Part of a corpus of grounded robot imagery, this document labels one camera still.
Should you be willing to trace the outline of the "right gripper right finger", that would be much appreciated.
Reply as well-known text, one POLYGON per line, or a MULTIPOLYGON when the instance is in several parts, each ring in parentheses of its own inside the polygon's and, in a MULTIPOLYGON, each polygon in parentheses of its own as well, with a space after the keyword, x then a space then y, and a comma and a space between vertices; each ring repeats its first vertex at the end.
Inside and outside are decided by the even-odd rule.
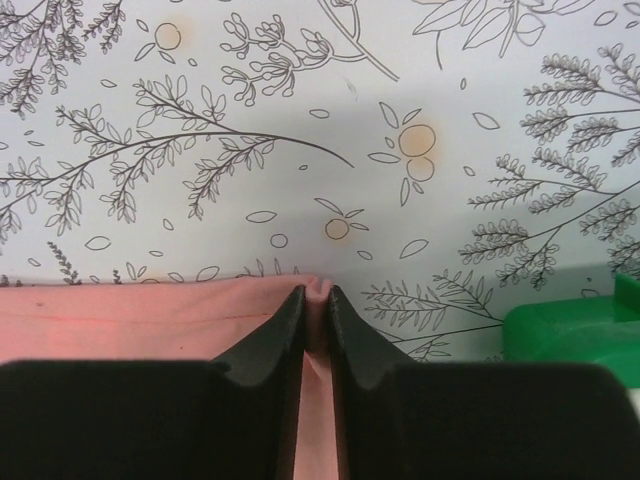
POLYGON ((591 364, 420 363, 339 287, 325 315, 342 479, 635 479, 639 419, 591 364))

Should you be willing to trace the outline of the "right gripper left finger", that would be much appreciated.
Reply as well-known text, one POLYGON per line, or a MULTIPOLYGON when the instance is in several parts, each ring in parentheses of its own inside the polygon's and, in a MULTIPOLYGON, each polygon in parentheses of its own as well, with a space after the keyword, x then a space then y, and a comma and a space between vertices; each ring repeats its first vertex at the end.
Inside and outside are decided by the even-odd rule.
POLYGON ((205 360, 18 357, 1 369, 5 479, 290 479, 305 290, 205 360))

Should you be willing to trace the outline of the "salmon pink t-shirt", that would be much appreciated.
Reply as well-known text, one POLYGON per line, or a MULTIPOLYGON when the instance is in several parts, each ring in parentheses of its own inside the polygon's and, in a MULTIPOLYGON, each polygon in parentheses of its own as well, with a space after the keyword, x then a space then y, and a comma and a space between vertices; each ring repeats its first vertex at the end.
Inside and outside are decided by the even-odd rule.
POLYGON ((1 361, 211 359, 265 323, 299 285, 305 288, 306 353, 293 476, 336 479, 332 374, 323 320, 329 280, 283 275, 4 288, 1 361))

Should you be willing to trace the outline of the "green plastic bin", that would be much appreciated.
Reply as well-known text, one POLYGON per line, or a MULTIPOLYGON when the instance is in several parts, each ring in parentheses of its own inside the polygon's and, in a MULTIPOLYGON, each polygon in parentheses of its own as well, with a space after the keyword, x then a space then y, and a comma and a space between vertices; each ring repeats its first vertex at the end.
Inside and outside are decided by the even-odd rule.
POLYGON ((597 364, 628 389, 639 387, 639 281, 619 274, 614 292, 522 305, 502 325, 511 362, 597 364))

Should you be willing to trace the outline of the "floral patterned table mat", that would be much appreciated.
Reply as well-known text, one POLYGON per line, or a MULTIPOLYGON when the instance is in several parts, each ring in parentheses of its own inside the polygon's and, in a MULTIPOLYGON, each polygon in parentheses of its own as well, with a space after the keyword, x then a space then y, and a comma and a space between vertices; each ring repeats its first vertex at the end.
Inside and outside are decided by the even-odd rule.
POLYGON ((635 1, 5 1, 1 283, 333 279, 419 361, 639 272, 635 1))

